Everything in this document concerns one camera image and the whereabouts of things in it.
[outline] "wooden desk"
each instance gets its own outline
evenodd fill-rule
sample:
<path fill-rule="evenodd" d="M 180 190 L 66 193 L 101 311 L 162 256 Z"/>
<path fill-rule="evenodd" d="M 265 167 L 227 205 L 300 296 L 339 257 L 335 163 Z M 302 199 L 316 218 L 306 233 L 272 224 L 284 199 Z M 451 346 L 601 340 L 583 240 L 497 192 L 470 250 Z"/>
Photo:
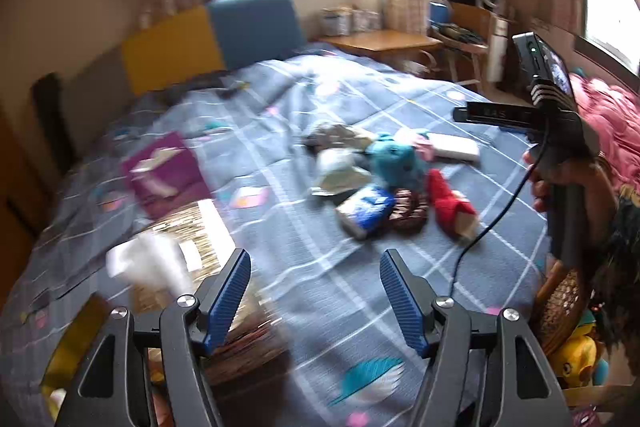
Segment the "wooden desk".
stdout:
<path fill-rule="evenodd" d="M 402 33 L 395 30 L 354 33 L 346 37 L 321 37 L 322 42 L 353 55 L 366 55 L 384 62 L 383 57 L 410 50 L 431 51 L 441 47 L 442 42 L 425 35 Z"/>

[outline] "stuffed toy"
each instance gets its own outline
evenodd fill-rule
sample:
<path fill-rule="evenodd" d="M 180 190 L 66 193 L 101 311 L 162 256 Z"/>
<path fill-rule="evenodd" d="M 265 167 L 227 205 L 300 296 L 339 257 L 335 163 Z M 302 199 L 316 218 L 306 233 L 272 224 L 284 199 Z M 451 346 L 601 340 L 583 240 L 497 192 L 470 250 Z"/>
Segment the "stuffed toy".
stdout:
<path fill-rule="evenodd" d="M 423 190 L 422 179 L 426 165 L 415 153 L 414 147 L 395 141 L 388 133 L 381 133 L 366 150 L 370 171 L 386 188 Z"/>
<path fill-rule="evenodd" d="M 549 363 L 562 387 L 582 387 L 592 382 L 602 385 L 609 374 L 609 363 L 601 358 L 602 344 L 591 336 L 595 317 L 586 310 L 574 332 L 551 355 Z"/>
<path fill-rule="evenodd" d="M 329 148 L 349 148 L 363 152 L 376 140 L 376 135 L 360 127 L 345 123 L 319 120 L 302 135 L 302 143 L 319 153 Z"/>
<path fill-rule="evenodd" d="M 437 169 L 428 172 L 425 184 L 441 229 L 454 237 L 475 237 L 478 214 L 469 200 L 459 192 L 451 190 Z"/>
<path fill-rule="evenodd" d="M 398 143 L 414 147 L 418 157 L 425 162 L 433 160 L 433 145 L 429 140 L 429 135 L 426 130 L 401 127 L 396 134 L 394 134 L 394 140 Z"/>

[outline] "black cable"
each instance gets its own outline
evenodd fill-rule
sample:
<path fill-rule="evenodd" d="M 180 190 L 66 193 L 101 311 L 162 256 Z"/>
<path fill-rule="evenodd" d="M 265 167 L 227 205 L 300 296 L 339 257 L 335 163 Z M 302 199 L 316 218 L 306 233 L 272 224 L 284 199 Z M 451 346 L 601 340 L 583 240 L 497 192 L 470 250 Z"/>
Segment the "black cable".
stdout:
<path fill-rule="evenodd" d="M 549 122 L 547 120 L 545 122 L 545 134 L 543 135 L 543 138 L 542 138 L 542 146 L 540 146 L 540 154 L 538 155 L 538 158 L 533 163 L 533 165 L 530 166 L 529 169 L 527 169 L 527 173 L 521 179 L 520 183 L 518 184 L 518 187 L 515 189 L 513 195 L 511 196 L 511 199 L 500 211 L 500 214 L 498 214 L 495 217 L 495 219 L 491 223 L 489 223 L 487 227 L 484 230 L 482 230 L 482 232 L 480 232 L 473 241 L 471 241 L 471 243 L 466 245 L 466 247 L 462 250 L 462 252 L 460 252 L 460 255 L 456 259 L 456 263 L 453 267 L 453 273 L 451 275 L 451 283 L 449 285 L 450 297 L 453 296 L 453 289 L 454 289 L 454 286 L 456 285 L 456 281 L 458 280 L 458 269 L 460 268 L 460 262 L 462 261 L 462 258 L 465 256 L 465 253 L 471 250 L 478 243 L 478 241 L 480 241 L 485 235 L 487 235 L 489 231 L 498 223 L 498 221 L 500 221 L 504 217 L 504 214 L 506 214 L 507 211 L 511 208 L 511 205 L 518 198 L 518 194 L 524 187 L 524 184 L 530 178 L 531 173 L 538 167 L 540 160 L 542 160 L 542 156 L 545 155 L 546 146 L 548 145 L 548 138 L 549 138 Z"/>

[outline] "wooden cabinet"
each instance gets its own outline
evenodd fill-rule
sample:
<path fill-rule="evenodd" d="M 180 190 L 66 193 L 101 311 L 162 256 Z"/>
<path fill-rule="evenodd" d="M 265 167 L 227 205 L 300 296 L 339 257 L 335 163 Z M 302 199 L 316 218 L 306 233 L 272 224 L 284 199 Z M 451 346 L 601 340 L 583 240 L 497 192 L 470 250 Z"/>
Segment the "wooden cabinet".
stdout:
<path fill-rule="evenodd" d="M 0 112 L 0 309 L 47 224 L 51 197 Z"/>

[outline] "wicker basket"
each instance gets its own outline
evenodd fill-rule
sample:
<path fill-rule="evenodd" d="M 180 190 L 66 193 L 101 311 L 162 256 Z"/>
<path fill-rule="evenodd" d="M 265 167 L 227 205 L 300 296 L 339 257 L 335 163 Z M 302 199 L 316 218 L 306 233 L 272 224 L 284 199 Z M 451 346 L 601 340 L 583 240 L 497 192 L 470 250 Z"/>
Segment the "wicker basket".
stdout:
<path fill-rule="evenodd" d="M 576 270 L 556 261 L 540 288 L 530 320 L 546 356 L 571 336 L 589 302 L 589 291 Z"/>

